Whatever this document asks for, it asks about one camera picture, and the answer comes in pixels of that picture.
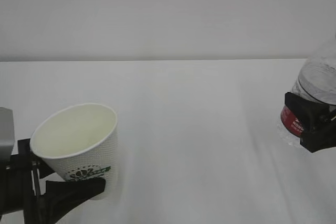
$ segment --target black clamp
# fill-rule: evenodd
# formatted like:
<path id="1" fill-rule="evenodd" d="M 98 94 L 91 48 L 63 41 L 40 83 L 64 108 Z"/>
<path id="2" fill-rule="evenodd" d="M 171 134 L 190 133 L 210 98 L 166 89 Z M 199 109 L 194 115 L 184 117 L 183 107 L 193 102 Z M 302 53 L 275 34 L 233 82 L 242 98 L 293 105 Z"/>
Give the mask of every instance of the black clamp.
<path id="1" fill-rule="evenodd" d="M 300 144 L 314 153 L 336 147 L 336 110 L 330 105 L 308 101 L 296 94 L 285 94 L 285 105 L 300 121 Z"/>
<path id="2" fill-rule="evenodd" d="M 25 224 L 55 224 L 69 211 L 104 191 L 105 180 L 92 178 L 77 182 L 46 181 L 46 192 L 41 195 L 39 179 L 54 171 L 30 151 L 29 140 L 18 141 L 18 154 L 0 163 L 0 219 L 3 214 L 23 210 Z"/>

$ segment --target cup logo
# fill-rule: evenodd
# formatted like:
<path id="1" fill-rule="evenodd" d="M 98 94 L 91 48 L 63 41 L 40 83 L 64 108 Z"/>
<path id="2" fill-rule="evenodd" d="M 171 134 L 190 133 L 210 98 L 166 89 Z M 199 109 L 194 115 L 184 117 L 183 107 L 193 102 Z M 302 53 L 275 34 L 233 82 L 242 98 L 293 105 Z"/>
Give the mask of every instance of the cup logo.
<path id="1" fill-rule="evenodd" d="M 101 168 L 98 165 L 89 165 L 71 170 L 65 173 L 66 181 L 79 181 L 89 178 L 98 178 L 103 176 L 106 172 L 111 169 L 111 166 Z"/>

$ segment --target clear plastic bottle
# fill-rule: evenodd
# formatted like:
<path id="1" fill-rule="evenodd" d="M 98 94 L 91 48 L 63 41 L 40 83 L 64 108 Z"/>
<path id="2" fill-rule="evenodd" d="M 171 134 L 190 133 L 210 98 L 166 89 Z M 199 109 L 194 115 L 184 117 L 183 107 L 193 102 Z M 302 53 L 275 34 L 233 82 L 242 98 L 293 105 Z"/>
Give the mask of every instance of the clear plastic bottle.
<path id="1" fill-rule="evenodd" d="M 306 100 L 327 103 L 330 110 L 336 108 L 336 40 L 323 45 L 306 61 L 290 92 Z M 302 147 L 302 125 L 286 106 L 277 126 L 282 139 L 292 146 Z"/>

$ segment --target table surface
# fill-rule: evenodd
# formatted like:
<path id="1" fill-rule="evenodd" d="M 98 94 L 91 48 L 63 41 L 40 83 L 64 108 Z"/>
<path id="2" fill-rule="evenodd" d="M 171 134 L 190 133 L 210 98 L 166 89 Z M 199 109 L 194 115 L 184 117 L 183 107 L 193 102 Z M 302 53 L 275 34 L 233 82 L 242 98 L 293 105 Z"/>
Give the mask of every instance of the table surface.
<path id="1" fill-rule="evenodd" d="M 310 154 L 276 130 L 303 62 L 2 62 L 0 106 L 17 139 L 72 104 L 117 111 L 118 189 L 60 223 L 334 224 L 336 150 Z"/>

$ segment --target paper cup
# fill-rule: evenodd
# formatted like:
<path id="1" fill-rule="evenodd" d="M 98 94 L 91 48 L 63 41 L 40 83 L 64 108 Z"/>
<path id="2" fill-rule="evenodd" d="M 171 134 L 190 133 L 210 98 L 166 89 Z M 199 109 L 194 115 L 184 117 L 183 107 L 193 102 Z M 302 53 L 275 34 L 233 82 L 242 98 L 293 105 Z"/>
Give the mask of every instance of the paper cup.
<path id="1" fill-rule="evenodd" d="M 111 193 L 117 182 L 117 114 L 109 107 L 85 103 L 63 109 L 33 133 L 30 148 L 65 181 L 95 177 Z"/>

